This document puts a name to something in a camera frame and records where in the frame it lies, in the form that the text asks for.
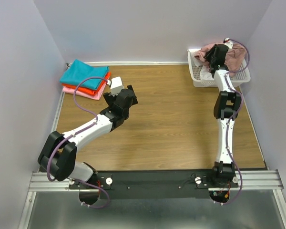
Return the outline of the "dusty pink t-shirt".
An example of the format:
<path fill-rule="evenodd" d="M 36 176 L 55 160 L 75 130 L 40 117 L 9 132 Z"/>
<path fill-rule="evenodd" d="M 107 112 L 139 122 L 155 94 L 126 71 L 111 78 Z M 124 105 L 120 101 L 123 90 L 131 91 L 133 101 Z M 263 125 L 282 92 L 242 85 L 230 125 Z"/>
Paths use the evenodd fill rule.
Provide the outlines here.
<path fill-rule="evenodd" d="M 215 43 L 208 44 L 198 51 L 192 52 L 191 57 L 200 62 L 200 65 L 209 70 L 209 62 L 204 58 L 205 54 L 215 45 Z M 229 49 L 225 56 L 225 65 L 229 71 L 237 71 L 245 58 L 246 50 L 243 45 L 234 43 L 232 49 Z"/>

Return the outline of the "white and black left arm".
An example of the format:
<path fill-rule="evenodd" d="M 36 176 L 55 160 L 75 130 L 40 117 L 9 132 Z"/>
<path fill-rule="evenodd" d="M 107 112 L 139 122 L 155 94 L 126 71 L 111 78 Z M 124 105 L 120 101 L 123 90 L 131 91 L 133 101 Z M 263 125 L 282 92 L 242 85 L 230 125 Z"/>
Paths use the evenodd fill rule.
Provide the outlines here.
<path fill-rule="evenodd" d="M 121 89 L 117 95 L 105 93 L 103 96 L 108 107 L 94 119 L 69 132 L 61 134 L 54 131 L 49 134 L 38 158 L 49 181 L 70 178 L 86 182 L 91 179 L 95 169 L 87 163 L 77 162 L 77 153 L 94 139 L 121 126 L 129 118 L 130 107 L 138 104 L 131 85 Z"/>

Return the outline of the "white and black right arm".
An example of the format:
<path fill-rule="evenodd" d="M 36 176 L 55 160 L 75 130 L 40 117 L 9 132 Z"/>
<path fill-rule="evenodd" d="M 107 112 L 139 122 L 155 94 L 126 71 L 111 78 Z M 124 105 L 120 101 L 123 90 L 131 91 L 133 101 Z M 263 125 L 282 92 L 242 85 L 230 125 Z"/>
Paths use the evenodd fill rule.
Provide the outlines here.
<path fill-rule="evenodd" d="M 209 63 L 209 70 L 219 94 L 214 105 L 214 117 L 218 123 L 218 150 L 213 166 L 214 179 L 220 182 L 234 182 L 235 161 L 233 158 L 233 131 L 235 119 L 243 105 L 241 94 L 235 89 L 230 72 L 225 64 L 231 42 L 215 44 L 206 52 L 204 58 Z"/>

